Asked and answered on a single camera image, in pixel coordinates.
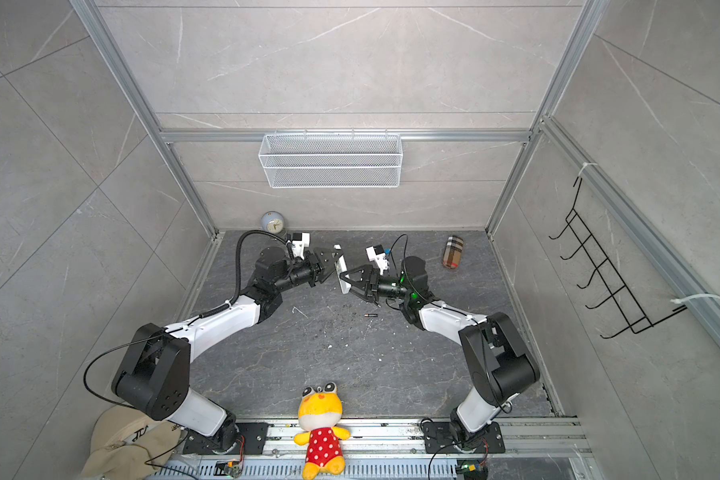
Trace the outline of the white remote control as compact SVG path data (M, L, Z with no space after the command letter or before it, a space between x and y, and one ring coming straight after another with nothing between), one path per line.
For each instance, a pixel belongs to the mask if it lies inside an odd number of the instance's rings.
M339 244L335 244L334 249L337 251L337 258L335 261L335 270L336 270L337 277L339 280L339 286L340 286L341 292L344 295L346 295L351 291L351 285L348 282L346 282L342 277L342 274L347 271L346 261L345 261L343 250L342 250L341 246Z

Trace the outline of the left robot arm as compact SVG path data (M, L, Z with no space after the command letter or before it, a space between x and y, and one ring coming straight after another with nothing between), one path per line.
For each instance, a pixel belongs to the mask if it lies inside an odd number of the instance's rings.
M254 272L235 300L183 322L140 327L113 378L112 392L153 420L167 420L207 439L207 447L226 452L238 437L235 415L193 391L190 365L227 337L269 318L282 293L315 286L344 271L340 247L306 249L301 257L279 247L264 249Z

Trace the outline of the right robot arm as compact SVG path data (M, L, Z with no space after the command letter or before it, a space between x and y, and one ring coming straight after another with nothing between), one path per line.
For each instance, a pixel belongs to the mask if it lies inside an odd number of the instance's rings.
M511 319L502 312L477 314L440 300L429 289L423 259L405 258L397 277L365 264L341 267L338 278L343 293L369 303L396 299L410 324L462 347L472 388L450 416L450 436L459 447L472 449L503 408L539 381L538 364Z

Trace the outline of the small round clock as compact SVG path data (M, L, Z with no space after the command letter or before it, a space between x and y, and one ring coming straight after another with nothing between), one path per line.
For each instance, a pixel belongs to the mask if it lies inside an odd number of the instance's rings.
M285 231L285 219L282 214L276 211L268 211L261 218L262 229L280 235Z

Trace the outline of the plaid cylindrical can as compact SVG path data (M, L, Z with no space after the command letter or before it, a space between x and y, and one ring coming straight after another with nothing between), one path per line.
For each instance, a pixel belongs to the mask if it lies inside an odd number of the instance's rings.
M456 235L449 236L444 248L442 265L448 269L458 268L461 263L464 246L465 241L461 237Z

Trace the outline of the yellow frog plush toy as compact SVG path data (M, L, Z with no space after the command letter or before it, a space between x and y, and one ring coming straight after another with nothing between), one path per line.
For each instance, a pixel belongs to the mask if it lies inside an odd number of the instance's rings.
M294 436L296 445L307 448L303 479L312 480L321 473L344 472L346 460L341 441L348 440L351 434L338 425L342 414L343 405L335 382L304 388L297 415L303 432Z

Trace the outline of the beige cap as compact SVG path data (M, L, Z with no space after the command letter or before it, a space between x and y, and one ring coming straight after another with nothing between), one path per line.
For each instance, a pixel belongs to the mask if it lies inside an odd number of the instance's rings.
M145 479L170 458L182 435L179 426L138 410L114 406L95 423L85 479Z

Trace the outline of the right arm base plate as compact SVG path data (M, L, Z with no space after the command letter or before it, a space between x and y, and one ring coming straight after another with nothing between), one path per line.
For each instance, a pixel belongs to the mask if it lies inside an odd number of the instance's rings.
M506 447L500 426L490 423L475 433L469 433L455 422L423 419L419 423L427 453L443 454L503 454Z

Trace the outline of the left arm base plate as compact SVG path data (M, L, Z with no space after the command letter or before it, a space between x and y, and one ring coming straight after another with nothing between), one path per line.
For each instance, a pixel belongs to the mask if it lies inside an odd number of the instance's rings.
M190 431L184 443L183 454L200 455L260 455L264 450L269 424L266 422L243 422L223 425L212 437Z

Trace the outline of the aluminium rail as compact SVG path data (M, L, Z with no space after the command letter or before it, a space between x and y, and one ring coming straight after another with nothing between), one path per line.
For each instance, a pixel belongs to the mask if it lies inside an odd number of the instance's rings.
M351 437L342 442L347 459L417 458L432 454L452 441L446 419L423 423L418 418L343 419L340 426ZM245 437L245 460L302 459L305 448L294 443L301 432L294 419L241 419ZM447 447L443 456L491 456L576 458L593 455L580 422L575 418L504 417L491 425L493 436L480 441L473 451Z

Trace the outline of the black wall hook rack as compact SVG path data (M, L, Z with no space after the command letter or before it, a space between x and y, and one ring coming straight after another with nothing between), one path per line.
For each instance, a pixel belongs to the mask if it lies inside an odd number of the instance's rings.
M646 330L673 318L688 310L688 307L681 304L671 309L670 313L662 318L652 318L642 306L635 293L622 276L617 263L606 252L603 245L595 236L593 230L587 225L583 216L577 209L577 202L582 189L583 180L576 178L572 185L574 197L571 207L564 217L562 229L556 235L549 235L552 241L571 237L575 241L574 249L567 255L559 256L561 261L571 261L579 253L583 253L588 261L589 277L584 283L577 283L576 287L584 291L598 279L607 294L596 304L586 304L585 308L595 311L604 305L613 304L618 312L618 317L623 324L622 328L611 333L599 336L603 340L614 339L624 333L638 335Z

